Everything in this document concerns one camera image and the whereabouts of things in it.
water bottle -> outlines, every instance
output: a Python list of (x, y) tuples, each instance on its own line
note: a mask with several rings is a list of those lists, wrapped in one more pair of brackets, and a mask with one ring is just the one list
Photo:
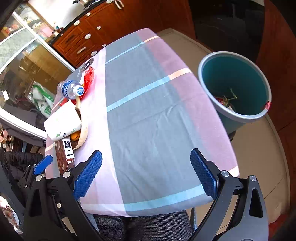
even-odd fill
[(76, 99), (76, 96), (82, 96), (84, 93), (84, 87), (75, 80), (65, 80), (59, 83), (57, 86), (57, 93), (69, 99)]

screw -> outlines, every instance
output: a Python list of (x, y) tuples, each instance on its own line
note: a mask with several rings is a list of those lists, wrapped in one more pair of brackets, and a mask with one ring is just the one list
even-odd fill
[(228, 171), (222, 171), (221, 174), (222, 174), (223, 177), (228, 177), (229, 176)]
[(257, 180), (257, 178), (256, 178), (255, 176), (253, 176), (253, 175), (250, 176), (250, 179), (251, 179), (251, 181), (253, 181), (253, 182)]
[(64, 172), (64, 173), (63, 173), (63, 177), (65, 177), (65, 178), (69, 177), (70, 175), (71, 175), (70, 172)]
[(37, 182), (39, 182), (41, 179), (42, 179), (42, 176), (41, 176), (41, 175), (38, 175), (38, 176), (35, 178), (35, 180), (36, 180)]

trash can rim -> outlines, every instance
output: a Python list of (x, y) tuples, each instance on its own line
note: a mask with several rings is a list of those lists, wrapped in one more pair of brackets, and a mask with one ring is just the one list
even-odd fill
[(221, 105), (216, 100), (216, 98), (209, 92), (209, 90), (207, 89), (207, 87), (203, 81), (203, 78), (202, 78), (202, 70), (208, 61), (210, 61), (211, 59), (213, 59), (217, 56), (231, 56), (231, 57), (235, 57), (235, 58), (240, 59), (240, 60), (244, 61), (245, 63), (249, 64), (259, 75), (261, 75), (263, 77), (264, 85), (265, 85), (266, 91), (268, 93), (268, 101), (271, 103), (271, 90), (270, 90), (269, 83), (268, 83), (265, 75), (263, 74), (263, 72), (259, 69), (259, 67), (256, 64), (254, 64), (251, 60), (249, 60), (248, 58), (246, 58), (240, 54), (229, 52), (229, 51), (217, 51), (217, 52), (213, 52), (213, 53), (206, 55), (201, 60), (199, 66), (198, 66), (198, 72), (197, 72), (198, 81), (200, 82), (202, 88), (204, 89), (204, 91), (206, 92), (208, 97), (211, 99), (212, 103), (215, 105), (215, 107), (217, 107), (216, 110), (219, 111), (224, 116), (226, 116), (234, 121), (243, 122), (243, 123), (253, 122), (254, 120), (259, 119), (262, 116), (264, 116), (268, 112), (268, 109), (266, 109), (266, 108), (264, 108), (260, 113), (258, 113), (256, 115), (242, 115), (242, 114), (233, 112), (233, 111), (229, 110), (228, 108), (226, 108), (225, 106)]

bottle cap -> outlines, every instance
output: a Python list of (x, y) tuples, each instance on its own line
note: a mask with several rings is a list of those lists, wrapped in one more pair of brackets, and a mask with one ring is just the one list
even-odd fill
[(74, 86), (74, 88), (73, 88), (73, 93), (74, 93), (76, 96), (82, 96), (83, 93), (84, 93), (84, 87), (81, 86), (81, 85), (76, 85), (76, 86)]

tile floor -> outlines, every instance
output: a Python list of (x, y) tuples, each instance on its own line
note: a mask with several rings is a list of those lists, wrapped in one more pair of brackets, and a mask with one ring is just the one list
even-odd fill
[[(203, 46), (191, 41), (181, 33), (168, 29), (158, 35), (181, 57), (196, 75), (201, 59), (210, 53)], [(277, 138), (267, 119), (264, 117), (254, 123), (241, 127), (232, 141), (237, 157), (240, 177), (255, 175), (258, 178), (269, 222), (284, 213), (288, 208), (288, 183), (285, 163)], [(235, 207), (237, 197), (234, 196), (219, 232), (226, 229)], [(212, 203), (197, 207), (199, 224)]]

